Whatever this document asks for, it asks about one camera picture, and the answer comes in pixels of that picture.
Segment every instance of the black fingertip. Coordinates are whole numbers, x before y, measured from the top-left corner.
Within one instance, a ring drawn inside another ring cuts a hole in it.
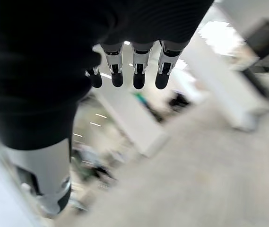
[[[115,87],[120,87],[123,85],[123,74],[122,73],[114,73],[112,74],[112,84]]]
[[[89,75],[89,78],[91,79],[93,87],[100,88],[102,86],[103,82],[100,72],[98,72],[96,75],[95,74]]]
[[[169,75],[164,73],[163,74],[157,73],[155,86],[160,90],[164,89],[167,86],[168,81],[169,81]]]
[[[136,89],[142,89],[145,85],[145,75],[138,73],[133,75],[133,86]]]

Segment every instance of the gray floor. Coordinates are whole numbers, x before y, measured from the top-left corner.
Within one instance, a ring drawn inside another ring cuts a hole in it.
[[[87,214],[58,227],[269,227],[269,114],[255,133],[230,129],[212,102],[165,125],[152,159],[120,168]]]

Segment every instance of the person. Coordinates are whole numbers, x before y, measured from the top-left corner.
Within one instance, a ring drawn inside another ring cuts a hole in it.
[[[85,167],[91,168],[93,175],[98,178],[101,182],[108,184],[104,179],[103,175],[115,180],[115,177],[107,170],[107,168],[102,165],[99,154],[97,154],[91,146],[84,143],[78,143],[74,148],[74,152],[77,152],[82,163]]]

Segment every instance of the white pillar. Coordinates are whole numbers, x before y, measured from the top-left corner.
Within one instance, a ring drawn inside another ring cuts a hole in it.
[[[94,90],[98,100],[129,136],[140,154],[149,157],[157,152],[168,139],[164,129],[125,85],[114,87],[110,79],[102,79],[102,87]]]
[[[194,34],[181,58],[213,93],[233,127],[256,128],[256,115],[269,109],[268,102],[239,72],[231,71],[198,33]]]

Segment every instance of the ceiling light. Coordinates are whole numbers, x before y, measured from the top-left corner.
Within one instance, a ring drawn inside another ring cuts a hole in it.
[[[101,73],[101,76],[103,76],[103,77],[107,77],[107,78],[111,79],[111,76],[109,76],[109,75],[107,75],[107,74],[105,74],[105,73]]]
[[[89,122],[89,124],[93,124],[93,125],[96,125],[96,126],[98,126],[98,127],[101,127],[101,125],[96,124],[96,123],[93,123],[93,122]]]
[[[96,114],[96,116],[100,116],[100,117],[103,117],[103,118],[107,118],[106,116],[104,116],[104,115],[101,115],[101,114]]]
[[[78,134],[75,134],[75,133],[73,133],[72,135],[79,136],[79,137],[83,137],[82,135],[78,135]]]

